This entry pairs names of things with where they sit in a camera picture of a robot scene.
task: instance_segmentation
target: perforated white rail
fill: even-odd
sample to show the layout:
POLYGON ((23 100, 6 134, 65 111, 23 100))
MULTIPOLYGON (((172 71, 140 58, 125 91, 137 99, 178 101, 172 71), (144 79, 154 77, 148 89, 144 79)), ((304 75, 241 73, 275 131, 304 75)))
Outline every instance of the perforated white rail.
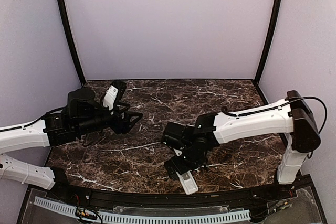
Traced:
MULTIPOLYGON (((76 218, 76 207, 55 202, 50 199, 35 197, 34 205, 48 209, 61 215, 76 218)), ((119 224, 225 224, 235 223, 239 221, 249 220, 250 211, 243 210, 237 212, 229 212, 226 214, 190 216, 190 217, 150 217, 150 216, 132 216, 119 215, 109 212, 99 211, 99 215, 104 223, 119 223, 119 224)))

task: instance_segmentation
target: marble tabletop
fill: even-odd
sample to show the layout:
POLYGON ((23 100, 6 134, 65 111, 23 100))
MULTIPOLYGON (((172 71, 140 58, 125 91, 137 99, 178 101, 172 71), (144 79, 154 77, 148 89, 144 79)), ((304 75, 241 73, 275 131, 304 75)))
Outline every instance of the marble tabletop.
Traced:
MULTIPOLYGON (((89 81, 99 99, 111 81, 89 81)), ((163 166, 174 153, 160 143, 167 122, 193 125, 204 113, 263 104, 249 80, 130 80, 123 101, 143 113, 132 131, 110 129, 54 147, 47 166, 63 168, 72 185, 129 193, 184 193, 163 166)), ((199 192, 270 184, 285 147, 278 134, 222 144, 208 154, 208 171, 193 172, 199 192)))

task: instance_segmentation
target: white object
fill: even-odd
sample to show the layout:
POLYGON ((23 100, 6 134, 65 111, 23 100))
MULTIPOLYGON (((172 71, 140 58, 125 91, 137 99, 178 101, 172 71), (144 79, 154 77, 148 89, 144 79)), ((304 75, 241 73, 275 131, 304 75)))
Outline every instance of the white object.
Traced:
POLYGON ((49 146, 48 135, 43 132, 46 127, 44 120, 24 128, 28 123, 0 128, 0 130, 20 126, 21 129, 0 132, 0 154, 31 147, 49 146))
POLYGON ((193 177, 193 175, 191 174, 190 171, 180 175, 178 174, 178 172, 176 172, 176 174, 179 177, 179 180, 181 182, 181 185, 185 191, 185 194, 190 195, 190 194, 194 194, 195 192, 198 191, 198 186, 195 182, 195 179, 193 177))
MULTIPOLYGON (((56 212, 60 215, 77 218, 75 216, 76 207, 67 205, 64 203, 56 202, 54 200, 35 197, 35 206, 48 209, 56 212)), ((160 217, 160 216, 136 216, 136 215, 120 215, 113 214, 111 212, 105 212, 100 210, 99 215, 103 219, 103 223, 115 224, 115 223, 143 223, 143 224, 168 224, 168 223, 213 223, 213 224, 225 224, 235 223, 250 220, 250 211, 234 211, 224 214, 216 215, 202 215, 202 216, 188 216, 188 217, 160 217)))
POLYGON ((49 167, 39 167, 0 155, 0 178, 16 180, 50 190, 54 182, 54 172, 49 167))
POLYGON ((110 88, 106 91, 103 106, 109 107, 109 110, 112 110, 114 108, 114 101, 116 100, 117 94, 118 89, 111 85, 110 88))
POLYGON ((292 150, 292 137, 287 136, 288 145, 278 167, 278 181, 281 185, 292 184, 295 180, 296 174, 307 158, 307 153, 300 153, 292 150))
MULTIPOLYGON (((286 100, 281 99, 269 105, 231 113, 239 115, 270 107, 278 107, 286 102, 286 100)), ((276 108, 240 118, 228 116, 221 112, 215 117, 214 126, 216 126, 216 131, 214 131, 214 135, 219 144, 224 144, 244 137, 269 133, 290 133, 293 132, 293 119, 288 115, 290 111, 290 105, 287 105, 280 109, 276 108)))

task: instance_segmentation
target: white wall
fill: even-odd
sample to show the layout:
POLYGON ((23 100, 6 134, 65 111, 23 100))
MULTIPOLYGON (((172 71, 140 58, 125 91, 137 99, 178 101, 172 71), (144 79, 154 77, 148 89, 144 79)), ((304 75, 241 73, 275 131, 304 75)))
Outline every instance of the white wall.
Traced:
POLYGON ((274 0, 66 0, 87 79, 254 78, 274 0))
MULTIPOLYGON (((291 89, 327 104, 322 144, 303 166, 316 185, 329 223, 336 223, 336 0, 282 0, 261 88, 270 102, 291 89)), ((319 125, 323 108, 309 102, 319 125)))
MULTIPOLYGON (((31 121, 65 105, 79 87, 57 0, 0 0, 0 127, 31 121)), ((48 149, 10 156, 43 165, 48 149)), ((26 186, 0 179, 0 224, 13 224, 26 186)))

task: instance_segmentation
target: white robotic arm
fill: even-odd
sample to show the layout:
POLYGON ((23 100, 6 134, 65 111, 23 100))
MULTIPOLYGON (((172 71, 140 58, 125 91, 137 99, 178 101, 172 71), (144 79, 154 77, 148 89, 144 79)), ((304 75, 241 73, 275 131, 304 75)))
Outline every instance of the white robotic arm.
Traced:
POLYGON ((279 184, 292 184, 307 154, 321 142, 313 114, 297 91, 257 108, 201 115, 194 127, 168 123, 161 142, 174 149, 176 156, 164 165, 170 178, 179 179, 186 194, 192 194, 198 187, 190 171, 206 165, 207 151, 219 144, 269 133, 290 133, 276 176, 279 184))
POLYGON ((31 147, 57 146, 75 141, 82 135, 112 128, 117 134, 129 132, 142 114, 128 111, 121 102, 126 84, 114 81, 103 97, 95 102, 95 93, 81 88, 68 95, 68 105, 47 112, 33 122, 0 128, 0 178, 16 180, 51 189, 56 181, 66 180, 59 168, 39 167, 13 159, 6 152, 31 147))

